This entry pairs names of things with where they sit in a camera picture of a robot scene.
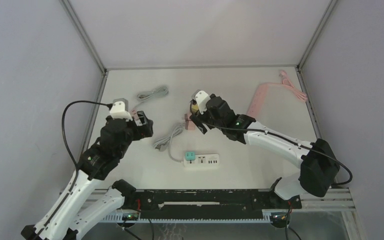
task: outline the white power strip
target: white power strip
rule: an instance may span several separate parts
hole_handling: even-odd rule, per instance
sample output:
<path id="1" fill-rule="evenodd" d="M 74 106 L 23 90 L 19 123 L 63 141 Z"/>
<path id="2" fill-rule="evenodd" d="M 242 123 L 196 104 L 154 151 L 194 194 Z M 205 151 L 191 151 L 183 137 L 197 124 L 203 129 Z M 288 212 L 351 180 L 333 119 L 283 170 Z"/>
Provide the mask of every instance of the white power strip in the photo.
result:
<path id="1" fill-rule="evenodd" d="M 197 154 L 195 160 L 186 160 L 186 157 L 183 157 L 184 167 L 191 170 L 216 169 L 219 164 L 218 154 Z"/>

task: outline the coiled pink cable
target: coiled pink cable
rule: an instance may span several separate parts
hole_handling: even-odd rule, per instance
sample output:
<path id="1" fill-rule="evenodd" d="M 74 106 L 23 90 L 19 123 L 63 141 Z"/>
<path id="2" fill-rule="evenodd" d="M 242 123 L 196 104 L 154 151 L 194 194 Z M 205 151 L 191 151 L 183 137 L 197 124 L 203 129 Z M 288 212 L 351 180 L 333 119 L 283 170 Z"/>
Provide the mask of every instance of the coiled pink cable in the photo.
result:
<path id="1" fill-rule="evenodd" d="M 258 86 L 257 90 L 255 91 L 254 97 L 252 99 L 251 105 L 249 105 L 249 109 L 246 115 L 253 118 L 258 117 L 260 110 L 263 106 L 264 99 L 267 96 L 267 91 L 269 89 L 269 86 L 282 86 L 290 90 L 298 100 L 302 102 L 305 102 L 308 100 L 307 94 L 298 90 L 294 86 L 294 84 L 292 84 L 291 79 L 289 78 L 288 74 L 284 70 L 280 70 L 279 76 L 282 78 L 281 83 L 266 82 Z"/>

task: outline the coiled gray cable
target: coiled gray cable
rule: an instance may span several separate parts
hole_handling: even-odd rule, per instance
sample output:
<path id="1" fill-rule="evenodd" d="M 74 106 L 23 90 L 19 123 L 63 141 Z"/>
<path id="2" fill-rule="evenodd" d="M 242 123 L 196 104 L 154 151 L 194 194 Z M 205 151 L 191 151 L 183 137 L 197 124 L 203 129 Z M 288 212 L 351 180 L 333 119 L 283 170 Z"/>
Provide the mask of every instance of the coiled gray cable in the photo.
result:
<path id="1" fill-rule="evenodd" d="M 174 137 L 180 135 L 185 130 L 185 123 L 177 123 L 174 125 L 174 127 L 171 129 L 171 132 L 169 135 L 162 137 L 158 140 L 156 140 L 153 144 L 154 149 L 158 149 L 160 152 L 163 152 L 168 148 L 168 156 L 177 163 L 182 163 L 183 159 L 176 159 L 172 156 L 171 148 L 172 148 L 172 140 Z"/>
<path id="2" fill-rule="evenodd" d="M 169 87 L 167 85 L 158 86 L 151 91 L 141 91 L 137 94 L 136 100 L 139 102 L 131 110 L 135 110 L 139 105 L 148 102 L 154 98 L 163 98 L 169 94 Z"/>

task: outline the power strip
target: power strip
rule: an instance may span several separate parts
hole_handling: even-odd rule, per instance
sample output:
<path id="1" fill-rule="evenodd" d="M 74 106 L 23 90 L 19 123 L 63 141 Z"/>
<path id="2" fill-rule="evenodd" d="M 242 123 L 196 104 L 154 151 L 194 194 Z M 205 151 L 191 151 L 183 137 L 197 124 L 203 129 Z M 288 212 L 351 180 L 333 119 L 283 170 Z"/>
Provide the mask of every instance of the power strip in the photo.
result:
<path id="1" fill-rule="evenodd" d="M 194 160 L 186 160 L 186 156 L 183 157 L 183 165 L 187 169 L 191 170 L 206 170 L 216 169 L 220 164 L 220 157 L 218 154 L 197 154 L 194 155 Z"/>

